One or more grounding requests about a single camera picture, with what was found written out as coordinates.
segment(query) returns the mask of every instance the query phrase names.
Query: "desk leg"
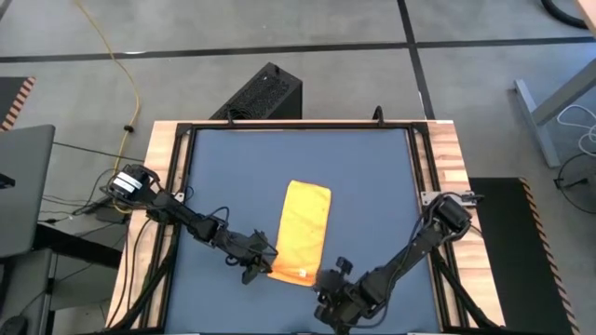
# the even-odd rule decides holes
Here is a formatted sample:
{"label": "desk leg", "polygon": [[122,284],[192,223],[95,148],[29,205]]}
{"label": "desk leg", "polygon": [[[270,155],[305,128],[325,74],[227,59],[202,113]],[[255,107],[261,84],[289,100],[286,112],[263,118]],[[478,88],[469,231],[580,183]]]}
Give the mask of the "desk leg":
{"label": "desk leg", "polygon": [[546,123],[596,85],[596,59],[574,75],[539,106],[536,106],[523,80],[516,80],[514,85],[523,117],[538,141],[542,154],[547,160],[547,165],[550,168],[558,167],[561,161],[547,131]]}
{"label": "desk leg", "polygon": [[76,235],[66,234],[57,229],[37,224],[34,239],[34,249],[50,248],[52,251],[117,269],[120,265],[122,252],[99,243],[90,242]]}

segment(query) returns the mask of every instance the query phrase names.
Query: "gray table leg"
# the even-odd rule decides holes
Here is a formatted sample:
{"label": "gray table leg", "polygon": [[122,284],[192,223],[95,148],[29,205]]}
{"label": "gray table leg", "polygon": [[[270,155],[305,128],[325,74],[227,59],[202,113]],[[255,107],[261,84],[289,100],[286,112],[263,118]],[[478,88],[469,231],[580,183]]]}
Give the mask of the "gray table leg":
{"label": "gray table leg", "polygon": [[518,93],[521,112],[530,131],[532,131],[540,145],[542,154],[547,160],[547,165],[550,168],[558,167],[561,161],[547,131],[546,123],[596,85],[596,59],[574,75],[539,106],[536,106],[523,80],[516,80],[514,85]]}

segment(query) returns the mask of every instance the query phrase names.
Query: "yellow and black hazard tape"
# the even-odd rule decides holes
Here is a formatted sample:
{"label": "yellow and black hazard tape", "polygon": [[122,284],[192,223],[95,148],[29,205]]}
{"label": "yellow and black hazard tape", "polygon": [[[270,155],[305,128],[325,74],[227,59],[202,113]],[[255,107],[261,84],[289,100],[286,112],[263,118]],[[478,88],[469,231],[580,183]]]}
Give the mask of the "yellow and black hazard tape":
{"label": "yellow and black hazard tape", "polygon": [[574,314],[573,308],[571,307],[569,297],[567,296],[567,291],[565,290],[564,284],[561,280],[561,276],[559,275],[559,268],[555,263],[555,258],[554,256],[552,256],[552,251],[550,251],[550,245],[547,240],[547,234],[544,231],[542,221],[540,220],[540,216],[538,215],[536,203],[534,201],[534,197],[532,196],[532,190],[530,189],[530,185],[528,184],[528,181],[526,179],[520,178],[520,182],[523,185],[525,197],[528,200],[528,204],[530,205],[530,210],[532,211],[532,216],[534,217],[534,223],[538,231],[538,236],[540,236],[542,246],[544,247],[547,259],[549,260],[550,270],[552,271],[552,276],[555,279],[555,283],[557,284],[557,289],[559,291],[559,295],[561,296],[562,306],[565,309],[565,312],[567,313],[567,319],[569,320],[569,324],[571,325],[571,331],[574,335],[580,335],[579,327],[577,326],[576,315]]}
{"label": "yellow and black hazard tape", "polygon": [[25,79],[20,87],[19,93],[14,101],[12,101],[12,105],[8,110],[7,117],[2,121],[0,124],[0,131],[8,131],[11,130],[15,126],[15,122],[17,122],[17,117],[19,117],[20,111],[22,110],[22,106],[25,104],[25,100],[31,94],[31,90],[33,89],[35,84],[35,78],[29,77]]}

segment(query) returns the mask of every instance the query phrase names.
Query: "gray concrete floor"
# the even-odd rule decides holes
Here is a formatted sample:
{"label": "gray concrete floor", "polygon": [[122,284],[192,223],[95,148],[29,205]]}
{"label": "gray concrete floor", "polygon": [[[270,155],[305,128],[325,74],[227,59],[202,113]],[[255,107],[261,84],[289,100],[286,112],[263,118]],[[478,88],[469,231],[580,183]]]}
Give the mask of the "gray concrete floor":
{"label": "gray concrete floor", "polygon": [[[394,0],[84,3],[118,52],[405,41]],[[564,5],[573,10],[571,0]],[[407,0],[407,6],[418,41],[589,36],[548,17],[535,0]],[[0,57],[103,52],[101,40],[71,0],[13,1],[0,21]],[[556,171],[545,166],[511,89],[514,79],[523,78],[536,101],[542,101],[596,57],[596,44],[419,52],[435,114],[455,120],[469,175],[523,176],[532,184],[579,326],[594,333],[594,216],[579,212],[555,190]],[[126,155],[144,157],[156,120],[208,118],[268,61],[305,82],[305,118],[368,119],[377,104],[384,106],[386,117],[425,118],[407,49],[125,60],[142,97]],[[57,141],[117,151],[134,99],[126,77],[110,61],[3,63],[0,75],[37,78],[17,127],[51,123]],[[578,102],[596,110],[596,91]],[[576,153],[581,132],[549,126],[561,158]],[[109,157],[54,147],[46,193],[86,198],[95,178],[112,164]],[[45,204],[44,209],[63,207]],[[101,226],[91,218],[59,223],[70,233]],[[123,233],[114,227],[92,238],[110,245]],[[58,277],[84,265],[61,259]],[[74,304],[74,292],[94,303],[60,311],[55,334],[101,328],[99,306],[107,313],[105,299],[114,280],[114,271],[93,267],[62,283],[56,306]]]}

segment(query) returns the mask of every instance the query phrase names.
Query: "orange towel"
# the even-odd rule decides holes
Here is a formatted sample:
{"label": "orange towel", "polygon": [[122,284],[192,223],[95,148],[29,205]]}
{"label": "orange towel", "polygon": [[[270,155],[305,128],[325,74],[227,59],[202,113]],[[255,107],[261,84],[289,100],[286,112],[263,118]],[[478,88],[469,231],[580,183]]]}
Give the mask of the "orange towel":
{"label": "orange towel", "polygon": [[328,188],[290,182],[279,223],[279,254],[270,277],[308,287],[315,284],[331,201]]}

